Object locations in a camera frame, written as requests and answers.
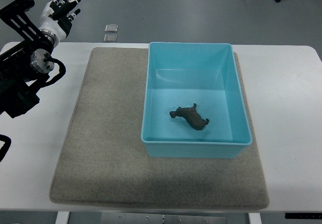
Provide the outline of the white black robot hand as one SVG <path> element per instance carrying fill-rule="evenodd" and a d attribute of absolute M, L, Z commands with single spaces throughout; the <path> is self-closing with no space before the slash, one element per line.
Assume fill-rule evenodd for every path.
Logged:
<path fill-rule="evenodd" d="M 77 8 L 82 0 L 51 0 L 40 16 L 39 30 L 56 47 L 68 37 L 72 22 L 81 12 Z"/>

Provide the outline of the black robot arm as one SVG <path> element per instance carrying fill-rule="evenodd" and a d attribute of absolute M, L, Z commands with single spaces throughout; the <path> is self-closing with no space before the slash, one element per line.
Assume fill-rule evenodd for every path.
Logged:
<path fill-rule="evenodd" d="M 51 56 L 57 44 L 52 33 L 40 31 L 26 15 L 34 4 L 34 0 L 14 0 L 1 9 L 1 20 L 24 39 L 1 54 L 1 112 L 11 118 L 37 105 L 37 92 L 66 73 L 65 65 Z"/>

